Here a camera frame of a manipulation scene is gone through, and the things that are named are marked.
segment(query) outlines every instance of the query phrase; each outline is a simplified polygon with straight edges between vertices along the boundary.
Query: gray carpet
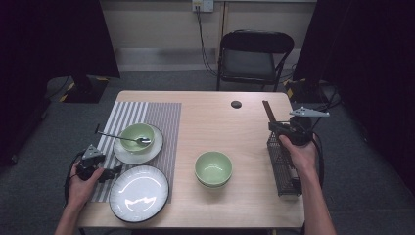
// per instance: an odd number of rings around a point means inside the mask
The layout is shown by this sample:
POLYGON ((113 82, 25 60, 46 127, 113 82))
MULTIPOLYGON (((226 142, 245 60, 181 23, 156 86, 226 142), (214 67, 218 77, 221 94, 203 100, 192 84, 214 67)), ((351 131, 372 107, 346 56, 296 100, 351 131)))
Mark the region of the gray carpet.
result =
MULTIPOLYGON (((65 80, 51 80, 47 96, 59 90, 65 80)), ((110 81, 99 104, 60 103, 65 90, 53 96, 46 118, 19 152, 18 164, 0 167, 0 234, 53 233, 62 212, 69 163, 89 144, 98 144, 96 124, 106 123, 116 95, 122 90, 210 91, 215 90, 215 77, 205 70, 124 72, 121 79, 110 81)), ((226 83, 222 90, 260 91, 260 86, 226 83)), ((282 85, 278 90, 284 91, 282 85)), ((325 88, 327 95, 332 91, 331 87, 325 88)), ((347 109, 339 105, 330 113, 315 130, 322 138, 326 161, 324 194, 339 234, 414 234, 414 197, 384 158, 366 145, 358 123, 347 109)), ((107 228, 85 231, 131 233, 107 228)), ((280 229, 278 234, 298 231, 280 229)))

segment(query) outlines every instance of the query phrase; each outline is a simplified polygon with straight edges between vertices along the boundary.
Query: human arm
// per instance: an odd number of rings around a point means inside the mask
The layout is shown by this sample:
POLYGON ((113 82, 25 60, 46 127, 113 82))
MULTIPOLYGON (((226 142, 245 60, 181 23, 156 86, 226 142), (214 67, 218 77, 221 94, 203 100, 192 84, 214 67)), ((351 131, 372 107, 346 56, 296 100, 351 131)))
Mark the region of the human arm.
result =
POLYGON ((337 234, 333 225, 323 192, 321 191, 317 170, 315 168, 316 147, 312 142, 304 146, 295 146, 287 136, 280 135, 282 144, 288 149, 301 180, 302 199, 304 203, 305 234, 337 234))
POLYGON ((73 175, 73 177, 69 183, 68 204, 59 220, 55 235, 74 234, 79 214, 90 198, 96 181, 104 171, 103 168, 98 168, 92 174, 91 178, 83 181, 76 175, 76 166, 77 164, 74 164, 70 171, 70 175, 73 175))

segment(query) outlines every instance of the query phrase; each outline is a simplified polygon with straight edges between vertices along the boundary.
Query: spoon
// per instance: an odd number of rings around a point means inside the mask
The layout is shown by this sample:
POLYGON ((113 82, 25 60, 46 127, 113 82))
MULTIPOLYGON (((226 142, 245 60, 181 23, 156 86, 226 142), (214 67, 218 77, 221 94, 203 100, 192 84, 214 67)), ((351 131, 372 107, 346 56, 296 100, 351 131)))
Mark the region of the spoon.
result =
POLYGON ((149 144, 151 144, 151 143, 152 143, 152 140, 151 140, 151 139, 149 139, 149 138, 147 138, 147 137, 145 137, 145 136, 139 136, 139 137, 138 137, 138 138, 136 138, 136 139, 129 139, 129 138, 124 138, 124 137, 121 137, 121 136, 112 135, 112 134, 108 134, 108 133, 104 133, 104 132, 98 131, 98 128, 99 128, 99 127, 100 127, 100 124, 98 124, 98 126, 97 126, 97 128, 96 128, 96 130, 95 130, 95 133, 99 133, 99 134, 106 135, 106 136, 110 136, 110 137, 117 138, 117 139, 123 139, 123 140, 134 141, 134 142, 136 142, 137 144, 149 145, 149 144))

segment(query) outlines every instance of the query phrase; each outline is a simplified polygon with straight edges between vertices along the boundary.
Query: wooden table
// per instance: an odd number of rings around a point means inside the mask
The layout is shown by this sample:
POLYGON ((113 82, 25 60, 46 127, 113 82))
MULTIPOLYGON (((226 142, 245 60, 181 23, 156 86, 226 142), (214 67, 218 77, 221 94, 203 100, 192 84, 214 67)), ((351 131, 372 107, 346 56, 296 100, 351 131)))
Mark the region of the wooden table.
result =
POLYGON ((122 91, 117 101, 181 103, 171 203, 142 223, 127 223, 108 203, 88 203, 79 227, 278 228, 301 227, 302 197, 278 197, 266 141, 267 100, 277 120, 288 120, 286 94, 269 92, 122 91), (242 108, 231 107, 240 101, 242 108), (195 176, 196 158, 219 151, 233 164, 230 181, 208 189, 195 176))

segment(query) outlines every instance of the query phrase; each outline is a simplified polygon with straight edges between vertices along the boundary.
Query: striped placemat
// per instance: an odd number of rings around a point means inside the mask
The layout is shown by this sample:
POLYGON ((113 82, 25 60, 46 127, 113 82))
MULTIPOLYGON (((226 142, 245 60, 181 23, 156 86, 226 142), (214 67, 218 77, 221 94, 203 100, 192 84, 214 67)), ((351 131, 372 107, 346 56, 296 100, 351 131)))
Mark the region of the striped placemat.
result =
MULTIPOLYGON (((109 120, 104 128, 106 133, 120 133, 128 125, 144 122, 157 127, 163 136, 163 144, 158 155, 143 165, 151 165, 159 169, 167 178, 169 184, 168 203, 171 201, 171 192, 174 179, 174 163, 176 160, 177 138, 180 121, 180 103, 150 103, 150 102, 115 102, 109 120)), ((123 165, 122 172, 137 166, 124 164, 119 161, 113 152, 114 138, 102 136, 97 146, 107 157, 104 168, 114 168, 123 165)), ((115 179, 98 183, 92 196, 92 202, 107 202, 110 190, 115 179)))

